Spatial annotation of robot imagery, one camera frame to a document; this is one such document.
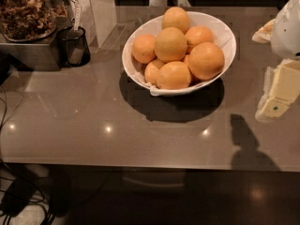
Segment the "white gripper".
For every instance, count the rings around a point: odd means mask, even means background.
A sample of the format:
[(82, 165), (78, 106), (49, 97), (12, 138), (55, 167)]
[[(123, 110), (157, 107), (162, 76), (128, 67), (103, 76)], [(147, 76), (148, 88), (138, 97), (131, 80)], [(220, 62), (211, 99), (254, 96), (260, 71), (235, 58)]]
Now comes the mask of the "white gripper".
[(263, 123), (280, 118), (300, 96), (300, 0), (289, 0), (275, 20), (252, 36), (261, 44), (271, 42), (272, 51), (283, 60), (264, 74), (263, 95), (255, 118)]

